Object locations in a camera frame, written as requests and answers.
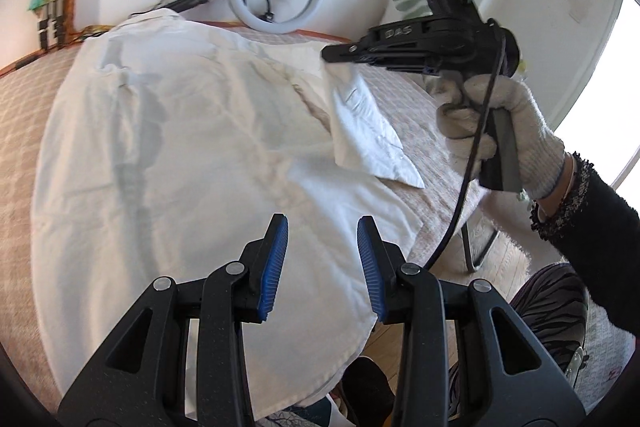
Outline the right forearm black sleeve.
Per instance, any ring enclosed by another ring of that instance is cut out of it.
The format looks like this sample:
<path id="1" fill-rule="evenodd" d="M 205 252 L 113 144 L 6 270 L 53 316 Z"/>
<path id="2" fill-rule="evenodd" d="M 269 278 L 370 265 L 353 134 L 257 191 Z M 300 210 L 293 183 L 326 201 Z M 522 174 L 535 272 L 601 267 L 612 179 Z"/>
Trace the right forearm black sleeve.
<path id="1" fill-rule="evenodd" d="M 593 163 L 573 155 L 572 187 L 555 214 L 539 206 L 532 230 L 570 262 L 608 321 L 639 335 L 639 215 L 597 174 Z"/>

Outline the right hand grey knit glove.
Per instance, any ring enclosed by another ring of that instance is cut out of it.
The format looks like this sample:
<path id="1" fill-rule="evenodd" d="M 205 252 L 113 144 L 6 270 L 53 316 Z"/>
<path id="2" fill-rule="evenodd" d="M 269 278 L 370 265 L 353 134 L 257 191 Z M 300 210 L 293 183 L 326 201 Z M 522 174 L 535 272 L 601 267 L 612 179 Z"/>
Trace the right hand grey knit glove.
<path id="1" fill-rule="evenodd" d="M 450 76 L 433 83 L 431 96 L 437 103 L 437 127 L 445 138 L 450 164 L 460 174 L 465 172 L 471 156 L 480 122 L 480 104 L 489 80 L 488 75 L 478 75 L 457 84 Z M 568 158 L 562 140 L 546 124 L 529 87 L 521 81 L 499 76 L 488 106 L 504 109 L 511 116 L 518 174 L 528 196 L 544 200 L 566 190 L 573 161 Z"/>

